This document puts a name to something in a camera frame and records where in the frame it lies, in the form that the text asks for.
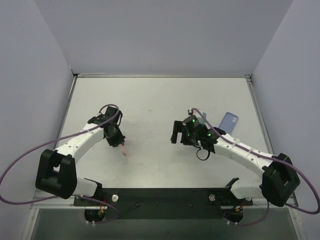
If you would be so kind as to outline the teal phone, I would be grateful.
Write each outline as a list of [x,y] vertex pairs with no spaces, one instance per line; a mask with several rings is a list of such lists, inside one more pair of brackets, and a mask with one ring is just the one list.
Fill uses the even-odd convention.
[[206,113],[205,112],[202,112],[201,113],[201,116],[198,118],[199,119],[199,122],[203,125],[206,125]]

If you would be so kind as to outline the lavender phone case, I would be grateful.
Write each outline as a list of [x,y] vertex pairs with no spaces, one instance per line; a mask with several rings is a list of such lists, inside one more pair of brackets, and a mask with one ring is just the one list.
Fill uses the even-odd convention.
[[218,128],[231,135],[238,123],[238,120],[239,117],[237,115],[231,112],[226,112]]

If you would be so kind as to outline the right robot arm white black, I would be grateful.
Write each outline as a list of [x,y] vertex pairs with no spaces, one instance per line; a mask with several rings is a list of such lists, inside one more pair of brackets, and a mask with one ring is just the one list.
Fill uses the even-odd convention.
[[227,157],[259,177],[259,180],[233,179],[226,191],[235,199],[265,198],[271,204],[283,207],[300,184],[287,155],[260,152],[217,127],[209,129],[195,115],[174,121],[170,138],[173,144],[177,142],[178,134],[181,134],[183,145]]

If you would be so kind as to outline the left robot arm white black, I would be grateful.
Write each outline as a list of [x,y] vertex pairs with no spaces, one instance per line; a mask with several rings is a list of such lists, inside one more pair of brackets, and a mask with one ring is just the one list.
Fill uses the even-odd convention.
[[84,196],[92,206],[103,199],[102,184],[87,178],[77,177],[78,161],[98,142],[105,139],[110,147],[124,149],[125,136],[120,130],[123,113],[116,105],[104,106],[105,113],[87,121],[78,135],[54,150],[46,149],[40,155],[35,187],[62,199]]

